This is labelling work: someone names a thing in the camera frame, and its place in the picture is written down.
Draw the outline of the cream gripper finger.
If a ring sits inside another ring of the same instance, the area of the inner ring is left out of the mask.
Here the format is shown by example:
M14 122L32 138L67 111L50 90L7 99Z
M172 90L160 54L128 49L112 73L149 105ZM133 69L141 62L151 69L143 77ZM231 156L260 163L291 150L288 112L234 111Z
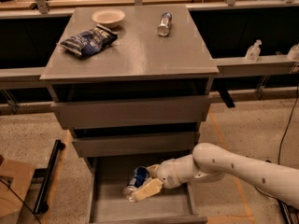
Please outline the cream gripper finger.
M151 166L147 167L147 170L149 171L149 175L152 178L156 178L157 177L157 170L159 168L159 164L153 164Z
M128 200L130 202L139 202L147 199L148 197L158 194L164 183L158 178L151 178L149 181L146 181L141 187L133 190L128 195Z

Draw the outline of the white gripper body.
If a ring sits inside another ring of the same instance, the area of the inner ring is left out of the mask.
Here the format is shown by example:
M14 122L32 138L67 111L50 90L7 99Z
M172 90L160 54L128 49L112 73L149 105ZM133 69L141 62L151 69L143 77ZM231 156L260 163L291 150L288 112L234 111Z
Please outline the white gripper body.
M165 189L174 189L180 186L174 161L174 159L163 161L156 172L157 177L164 183Z

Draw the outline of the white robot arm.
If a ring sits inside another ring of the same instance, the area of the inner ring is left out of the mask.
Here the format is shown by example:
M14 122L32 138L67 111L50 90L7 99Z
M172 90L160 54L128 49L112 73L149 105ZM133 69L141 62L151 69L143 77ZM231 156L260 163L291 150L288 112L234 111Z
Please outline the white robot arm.
M225 174L236 176L299 208L298 169L237 155L210 143L197 144L189 155L136 168L123 193L129 201L139 202L161 189L177 188L188 182L218 180Z

